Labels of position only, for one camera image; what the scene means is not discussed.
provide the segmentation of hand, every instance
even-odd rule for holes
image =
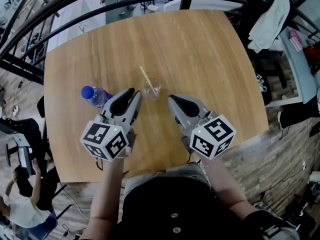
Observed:
[[[32,168],[35,172],[35,175],[41,175],[41,171],[40,171],[37,159],[36,158],[33,159],[31,163],[32,163]]]
[[[17,178],[18,178],[18,173],[14,170],[14,171],[12,172],[12,180],[13,180],[14,182],[17,182]]]

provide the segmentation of white cloth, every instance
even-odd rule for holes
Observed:
[[[279,35],[289,11],[289,0],[274,0],[269,10],[260,16],[251,29],[248,48],[256,53],[262,49],[269,49]]]
[[[34,207],[28,197],[11,200],[7,195],[4,195],[3,200],[10,207],[9,221],[25,229],[44,223],[50,215],[48,210]]]

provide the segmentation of wooden table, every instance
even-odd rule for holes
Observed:
[[[160,98],[143,100],[137,140],[125,160],[129,177],[185,164],[189,155],[168,108],[169,94],[201,100],[236,128],[234,146],[268,129],[264,102],[243,45],[222,11],[179,10],[120,20],[68,41],[46,55],[48,137],[62,182],[98,182],[95,159],[80,143],[101,111],[81,97],[85,85],[111,94],[142,89],[143,66],[159,79]]]

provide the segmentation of shirt button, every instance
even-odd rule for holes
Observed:
[[[181,228],[180,227],[174,227],[173,228],[173,232],[174,233],[180,233],[181,232]]]

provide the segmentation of black metal railing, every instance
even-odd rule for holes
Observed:
[[[144,3],[148,1],[157,1],[157,0],[124,0],[124,1],[113,3],[113,4],[109,4],[99,9],[90,11],[84,15],[81,15],[67,22],[66,24],[58,27],[54,31],[49,32],[46,36],[42,36],[46,20],[53,15],[58,16],[57,13],[60,9],[77,1],[77,0],[51,0],[48,2],[48,0],[43,0],[42,5],[44,5],[45,3],[47,4],[42,6],[35,14],[30,15],[29,13],[26,17],[26,20],[17,29],[13,37],[8,39],[11,28],[26,1],[27,0],[22,0],[20,2],[15,14],[11,19],[12,22],[11,21],[9,22],[9,24],[7,25],[7,28],[4,31],[4,35],[3,35],[4,37],[2,37],[2,39],[0,40],[0,67],[16,75],[24,77],[30,81],[43,85],[44,83],[43,63],[42,63],[42,67],[40,68],[38,67],[38,65],[45,60],[46,51],[44,49],[42,54],[38,54],[36,51],[39,47],[46,44],[49,39],[59,34],[60,32],[74,26],[75,24],[78,24],[84,20],[87,20],[101,13],[109,12],[114,9],[118,9],[121,7],[133,5],[133,4]],[[238,4],[244,4],[246,2],[246,0],[223,0],[223,1],[234,2]],[[180,10],[189,9],[191,2],[192,0],[181,0]],[[318,38],[320,40],[320,37],[317,36],[317,34],[320,33],[320,29],[317,28],[317,26],[311,20],[309,20],[299,9],[296,8],[295,12],[297,16],[305,20],[315,30],[309,30],[307,27],[303,26],[302,24],[296,21],[294,21],[294,23],[297,26],[308,31],[310,33],[309,35],[310,38]],[[241,13],[239,13],[237,10],[225,11],[225,13],[228,17],[241,15]],[[37,40],[33,44],[33,46],[30,47],[29,44],[30,44],[30,39],[32,37],[33,31],[35,27],[37,27],[39,24],[42,24],[41,31],[37,37]],[[24,53],[20,57],[15,56],[15,52],[16,52],[19,41],[23,39],[28,33],[29,33],[29,36],[28,36],[27,45],[25,47]]]

